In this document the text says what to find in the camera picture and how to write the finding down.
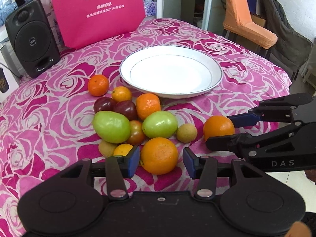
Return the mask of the tan longan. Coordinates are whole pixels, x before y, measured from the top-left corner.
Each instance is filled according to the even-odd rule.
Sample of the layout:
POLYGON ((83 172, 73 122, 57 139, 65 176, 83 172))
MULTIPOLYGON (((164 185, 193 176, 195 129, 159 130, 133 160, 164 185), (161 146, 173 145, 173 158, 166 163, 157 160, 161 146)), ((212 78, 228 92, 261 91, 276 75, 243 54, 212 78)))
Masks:
POLYGON ((100 154, 105 158, 111 157, 114 154, 116 148, 117 144, 109 143, 104 140, 102 140, 98 145, 100 154))
POLYGON ((196 139, 198 130, 193 124, 181 125, 176 133, 177 139, 182 143, 190 143, 196 139))

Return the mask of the red yellow cherry tomato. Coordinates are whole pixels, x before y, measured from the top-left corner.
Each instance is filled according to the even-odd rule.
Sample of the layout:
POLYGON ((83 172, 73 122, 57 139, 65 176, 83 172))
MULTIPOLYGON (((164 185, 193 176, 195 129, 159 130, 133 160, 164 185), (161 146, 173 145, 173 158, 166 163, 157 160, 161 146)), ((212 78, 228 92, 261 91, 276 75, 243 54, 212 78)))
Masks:
POLYGON ((130 137, 126 140, 126 143, 139 146, 145 139, 146 135, 142 131, 142 123, 137 120, 130 121, 130 137))

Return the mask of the large green fruit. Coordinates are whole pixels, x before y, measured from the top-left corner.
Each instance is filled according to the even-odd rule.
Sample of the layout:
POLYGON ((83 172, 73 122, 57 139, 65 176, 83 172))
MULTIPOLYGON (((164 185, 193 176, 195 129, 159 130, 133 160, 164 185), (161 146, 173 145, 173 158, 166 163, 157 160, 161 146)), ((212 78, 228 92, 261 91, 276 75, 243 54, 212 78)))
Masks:
POLYGON ((96 134, 109 143, 123 143, 130 137, 130 121, 113 111, 99 111, 92 121, 96 134))

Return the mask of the large orange front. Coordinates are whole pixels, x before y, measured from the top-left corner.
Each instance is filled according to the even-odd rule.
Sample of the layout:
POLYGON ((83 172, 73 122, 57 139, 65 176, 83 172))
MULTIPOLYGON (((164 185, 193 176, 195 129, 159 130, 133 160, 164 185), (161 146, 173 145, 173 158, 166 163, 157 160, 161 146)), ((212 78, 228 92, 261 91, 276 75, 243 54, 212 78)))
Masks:
POLYGON ((163 175, 171 172, 178 162, 178 150, 172 141, 163 137, 150 139, 140 152, 141 166, 148 173, 163 175))

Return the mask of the dark red plum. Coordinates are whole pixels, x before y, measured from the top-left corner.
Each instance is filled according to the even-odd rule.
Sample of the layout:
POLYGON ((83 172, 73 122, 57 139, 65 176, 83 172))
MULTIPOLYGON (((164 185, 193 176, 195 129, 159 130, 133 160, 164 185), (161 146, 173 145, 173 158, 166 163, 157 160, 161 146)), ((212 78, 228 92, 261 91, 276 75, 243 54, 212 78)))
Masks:
POLYGON ((124 115, 129 121, 138 119, 137 108, 132 101, 118 102, 114 106, 114 112, 124 115))
POLYGON ((101 97, 97 99, 94 103, 93 110, 94 113, 99 111, 113 111, 117 102, 109 97, 101 97))

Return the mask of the small yellow orange fruit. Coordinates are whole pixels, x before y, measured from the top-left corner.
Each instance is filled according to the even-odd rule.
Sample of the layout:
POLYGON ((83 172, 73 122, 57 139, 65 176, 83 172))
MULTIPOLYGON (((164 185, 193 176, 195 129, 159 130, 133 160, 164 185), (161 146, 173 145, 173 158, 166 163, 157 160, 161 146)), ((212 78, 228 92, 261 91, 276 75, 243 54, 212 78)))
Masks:
POLYGON ((120 144, 115 148, 113 155, 114 156, 126 156, 132 148, 133 148, 133 145, 130 145, 127 143, 120 144))

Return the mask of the mandarin orange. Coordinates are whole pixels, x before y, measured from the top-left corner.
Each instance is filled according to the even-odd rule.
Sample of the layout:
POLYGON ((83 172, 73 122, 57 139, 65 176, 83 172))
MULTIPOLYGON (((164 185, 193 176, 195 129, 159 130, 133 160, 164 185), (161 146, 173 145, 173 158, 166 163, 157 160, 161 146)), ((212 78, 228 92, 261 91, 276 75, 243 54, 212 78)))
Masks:
POLYGON ((160 99, 152 93, 145 93, 136 99, 138 117, 145 120, 149 115, 161 110, 160 99))
POLYGON ((94 75, 89 79, 87 88, 90 95, 95 97, 103 96, 109 89, 109 80, 104 75, 94 75))

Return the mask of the dark jacket on chair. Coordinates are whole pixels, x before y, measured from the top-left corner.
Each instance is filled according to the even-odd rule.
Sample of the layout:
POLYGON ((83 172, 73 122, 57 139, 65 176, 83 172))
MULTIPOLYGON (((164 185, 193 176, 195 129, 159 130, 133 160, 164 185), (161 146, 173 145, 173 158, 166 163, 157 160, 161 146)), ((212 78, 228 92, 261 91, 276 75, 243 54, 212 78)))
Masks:
POLYGON ((266 28, 278 37, 272 54, 290 71, 298 71, 309 59, 312 42, 292 28, 277 0, 261 1, 267 20, 266 28))

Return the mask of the small yellow kumquat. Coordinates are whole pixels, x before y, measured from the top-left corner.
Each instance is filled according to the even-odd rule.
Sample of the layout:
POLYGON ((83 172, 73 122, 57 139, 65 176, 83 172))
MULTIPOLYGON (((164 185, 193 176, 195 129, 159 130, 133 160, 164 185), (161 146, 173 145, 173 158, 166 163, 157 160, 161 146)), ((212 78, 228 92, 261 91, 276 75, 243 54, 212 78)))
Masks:
POLYGON ((131 101, 132 100, 132 93, 130 89, 125 86, 119 86, 113 89, 111 94, 112 99, 116 102, 123 102, 123 101, 131 101))

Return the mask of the pink rose tablecloth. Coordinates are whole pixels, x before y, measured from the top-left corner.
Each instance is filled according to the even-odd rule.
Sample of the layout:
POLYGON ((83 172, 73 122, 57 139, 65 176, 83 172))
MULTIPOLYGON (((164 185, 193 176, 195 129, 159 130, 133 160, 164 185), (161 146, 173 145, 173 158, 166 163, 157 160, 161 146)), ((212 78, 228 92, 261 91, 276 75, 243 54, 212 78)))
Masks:
POLYGON ((156 45, 193 48, 213 57, 223 79, 212 91, 184 100, 162 99, 180 124, 194 124, 197 138, 188 147, 209 155, 202 127, 212 115, 236 115, 261 100, 289 94, 287 73, 222 36, 176 19, 151 19, 138 29, 79 50, 66 50, 58 64, 38 78, 23 78, 1 104, 1 236, 21 236, 20 197, 29 189, 84 158, 102 160, 92 119, 91 76, 105 75, 110 87, 123 85, 122 60, 156 45))

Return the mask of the orange covered chair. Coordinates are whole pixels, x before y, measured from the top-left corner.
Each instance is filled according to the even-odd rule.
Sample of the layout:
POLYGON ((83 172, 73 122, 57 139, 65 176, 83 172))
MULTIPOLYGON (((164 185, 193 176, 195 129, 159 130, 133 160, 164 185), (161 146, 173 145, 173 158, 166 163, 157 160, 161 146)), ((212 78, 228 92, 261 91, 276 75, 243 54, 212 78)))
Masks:
POLYGON ((223 28, 266 50, 274 46, 278 40, 276 34, 252 20, 247 0, 226 0, 223 28))

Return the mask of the white porcelain plate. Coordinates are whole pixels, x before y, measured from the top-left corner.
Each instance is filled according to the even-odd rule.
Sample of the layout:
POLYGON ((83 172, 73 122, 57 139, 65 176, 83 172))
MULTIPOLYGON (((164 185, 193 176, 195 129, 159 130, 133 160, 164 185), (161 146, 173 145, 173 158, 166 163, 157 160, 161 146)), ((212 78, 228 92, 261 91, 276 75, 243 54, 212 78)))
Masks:
POLYGON ((135 89, 168 99, 205 94, 223 78, 222 68, 211 56, 175 45, 136 51, 122 61, 119 73, 135 89))

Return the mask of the white coffee cup box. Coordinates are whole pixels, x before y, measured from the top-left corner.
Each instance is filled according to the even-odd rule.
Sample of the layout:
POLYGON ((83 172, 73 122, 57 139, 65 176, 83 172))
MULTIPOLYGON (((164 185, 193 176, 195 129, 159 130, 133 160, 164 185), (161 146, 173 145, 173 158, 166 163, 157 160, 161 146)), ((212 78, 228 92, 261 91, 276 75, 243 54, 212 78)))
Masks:
POLYGON ((20 78, 15 76, 17 73, 12 73, 10 67, 1 54, 1 93, 0 102, 3 103, 20 84, 20 78))

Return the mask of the black speaker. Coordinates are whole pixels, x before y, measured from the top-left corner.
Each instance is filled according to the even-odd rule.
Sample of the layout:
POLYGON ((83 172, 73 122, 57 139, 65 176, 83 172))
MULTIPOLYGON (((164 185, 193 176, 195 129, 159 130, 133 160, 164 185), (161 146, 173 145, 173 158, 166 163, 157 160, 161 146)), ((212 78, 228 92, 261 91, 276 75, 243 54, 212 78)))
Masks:
POLYGON ((34 79, 58 63, 60 53, 41 1, 15 2, 5 28, 19 62, 34 79))

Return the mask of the pink tote bag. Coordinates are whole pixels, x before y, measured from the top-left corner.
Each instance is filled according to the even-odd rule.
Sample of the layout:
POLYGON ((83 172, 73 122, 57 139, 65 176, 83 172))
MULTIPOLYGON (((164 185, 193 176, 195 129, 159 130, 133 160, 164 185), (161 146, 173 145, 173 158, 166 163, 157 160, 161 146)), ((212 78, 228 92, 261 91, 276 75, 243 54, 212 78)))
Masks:
POLYGON ((134 31, 145 18, 143 0, 51 0, 66 47, 134 31))

